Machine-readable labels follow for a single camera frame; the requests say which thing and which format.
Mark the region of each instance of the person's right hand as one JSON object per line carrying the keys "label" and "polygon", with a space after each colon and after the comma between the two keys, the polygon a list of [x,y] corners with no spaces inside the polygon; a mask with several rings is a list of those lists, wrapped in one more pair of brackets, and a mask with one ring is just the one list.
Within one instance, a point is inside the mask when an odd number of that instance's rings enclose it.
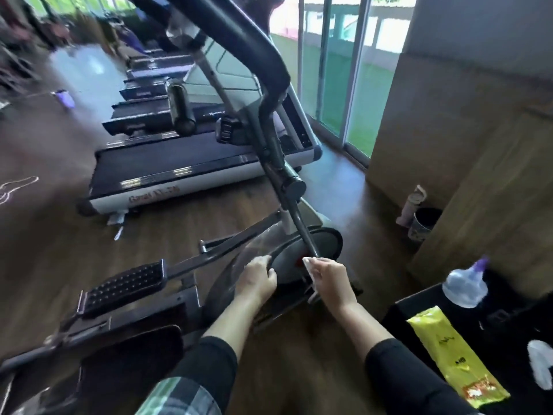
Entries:
{"label": "person's right hand", "polygon": [[346,267],[327,258],[305,258],[313,268],[315,287],[335,318],[352,304],[357,304],[355,293],[349,284]]}

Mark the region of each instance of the elliptical foot pedal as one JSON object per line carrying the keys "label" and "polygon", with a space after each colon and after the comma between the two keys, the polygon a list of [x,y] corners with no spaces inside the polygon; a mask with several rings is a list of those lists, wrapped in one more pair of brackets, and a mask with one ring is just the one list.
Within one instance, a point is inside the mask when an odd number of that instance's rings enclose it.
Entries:
{"label": "elliptical foot pedal", "polygon": [[81,294],[77,314],[93,319],[163,290],[167,282],[165,262],[161,259],[121,272],[100,286]]}

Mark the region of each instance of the yellow plastic packet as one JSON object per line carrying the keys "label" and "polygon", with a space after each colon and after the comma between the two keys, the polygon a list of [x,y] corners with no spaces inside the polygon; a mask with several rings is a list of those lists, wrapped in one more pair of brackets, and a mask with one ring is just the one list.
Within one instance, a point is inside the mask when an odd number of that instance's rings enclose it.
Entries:
{"label": "yellow plastic packet", "polygon": [[436,306],[407,322],[415,330],[446,381],[473,408],[499,402],[510,396],[492,376],[463,337]]}

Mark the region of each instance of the gray wall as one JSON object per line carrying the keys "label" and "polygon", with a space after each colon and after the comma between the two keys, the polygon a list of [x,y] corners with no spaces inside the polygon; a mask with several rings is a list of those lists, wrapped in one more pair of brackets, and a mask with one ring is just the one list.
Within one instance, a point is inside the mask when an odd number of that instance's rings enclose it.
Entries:
{"label": "gray wall", "polygon": [[418,0],[404,52],[553,80],[553,0]]}

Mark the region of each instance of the wooden panel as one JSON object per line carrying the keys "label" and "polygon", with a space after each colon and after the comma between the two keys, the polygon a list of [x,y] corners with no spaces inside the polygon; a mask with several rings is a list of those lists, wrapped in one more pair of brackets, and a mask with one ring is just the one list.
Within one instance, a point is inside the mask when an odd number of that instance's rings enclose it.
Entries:
{"label": "wooden panel", "polygon": [[551,97],[543,81],[402,54],[367,180],[400,206],[421,184],[444,208],[494,128]]}
{"label": "wooden panel", "polygon": [[521,112],[491,136],[409,269],[424,285],[483,254],[530,298],[553,290],[553,119]]}

